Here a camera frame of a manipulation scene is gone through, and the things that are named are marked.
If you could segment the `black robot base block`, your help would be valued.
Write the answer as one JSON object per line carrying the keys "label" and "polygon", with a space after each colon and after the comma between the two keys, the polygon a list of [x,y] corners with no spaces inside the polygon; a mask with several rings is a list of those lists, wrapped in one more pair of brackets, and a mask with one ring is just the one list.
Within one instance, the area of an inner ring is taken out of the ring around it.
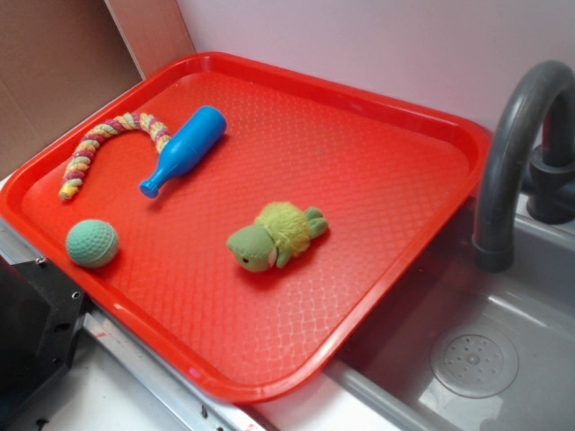
{"label": "black robot base block", "polygon": [[71,367],[84,291],[52,263],[1,260],[1,422]]}

